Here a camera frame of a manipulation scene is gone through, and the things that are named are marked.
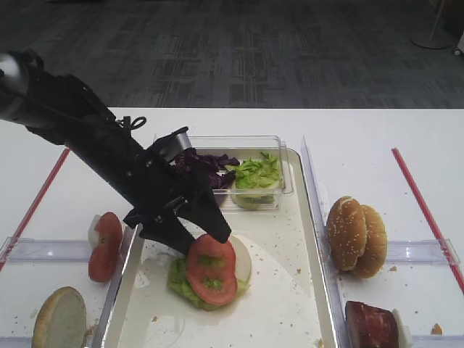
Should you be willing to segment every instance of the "purple cabbage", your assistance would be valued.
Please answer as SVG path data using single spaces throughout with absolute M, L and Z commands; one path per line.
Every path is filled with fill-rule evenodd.
M 195 149 L 187 149 L 179 154 L 174 161 L 174 171 L 185 175 L 193 170 L 201 170 L 208 174 L 212 189 L 227 189 L 235 180 L 235 171 L 219 175 L 218 172 L 226 170 L 226 165 L 240 165 L 235 158 L 229 158 L 227 154 L 213 156 L 211 154 L 200 155 Z

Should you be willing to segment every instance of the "floor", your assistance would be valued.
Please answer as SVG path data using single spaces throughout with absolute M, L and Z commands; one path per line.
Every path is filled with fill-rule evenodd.
M 34 48 L 109 106 L 464 108 L 464 59 L 427 51 L 428 0 L 1 0 Z

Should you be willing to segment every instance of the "black robotic arm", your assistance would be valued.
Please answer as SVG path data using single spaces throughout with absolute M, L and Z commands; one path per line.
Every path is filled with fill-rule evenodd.
M 204 173 L 180 177 L 171 162 L 191 147 L 187 127 L 144 149 L 131 136 L 142 117 L 116 117 L 74 76 L 53 76 L 33 51 L 0 54 L 0 119 L 65 145 L 133 205 L 124 221 L 142 223 L 140 236 L 184 254 L 193 236 L 178 217 L 195 223 L 221 243 L 230 228 Z

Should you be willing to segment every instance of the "table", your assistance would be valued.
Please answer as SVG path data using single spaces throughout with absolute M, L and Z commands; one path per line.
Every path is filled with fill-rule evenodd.
M 133 132 L 133 137 L 144 147 L 153 142 L 155 134 L 163 136 L 184 125 L 190 127 L 191 136 L 278 135 L 297 151 L 305 137 L 327 205 L 351 194 L 384 214 L 391 239 L 403 239 L 406 233 L 413 239 L 432 239 L 390 151 L 398 147 L 442 233 L 452 240 L 460 258 L 464 258 L 459 219 L 464 195 L 460 182 L 464 173 L 462 110 L 116 108 L 112 111 L 118 118 L 124 115 L 148 118 L 147 125 Z M 9 149 L 0 154 L 4 163 L 9 164 L 0 181 L 4 192 L 0 200 L 3 240 L 12 235 L 62 147 L 52 146 L 20 126 L 2 125 L 2 149 Z M 95 178 L 89 172 L 86 179 L 76 180 L 82 179 L 90 189 L 99 185 Z M 114 192 L 108 194 L 115 201 L 120 200 Z M 104 204 L 100 200 L 84 209 L 101 209 Z M 77 215 L 62 212 L 58 204 L 48 203 L 48 209 L 67 216 Z M 50 231 L 55 230 L 39 219 L 24 237 L 50 238 L 53 237 Z M 73 231 L 67 233 L 69 238 L 73 237 Z

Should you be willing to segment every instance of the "stand base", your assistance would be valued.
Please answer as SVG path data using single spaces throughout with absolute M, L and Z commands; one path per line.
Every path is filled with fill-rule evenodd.
M 423 49 L 446 49 L 450 46 L 449 40 L 446 38 L 438 37 L 430 39 L 428 35 L 423 34 L 411 36 L 411 42 Z

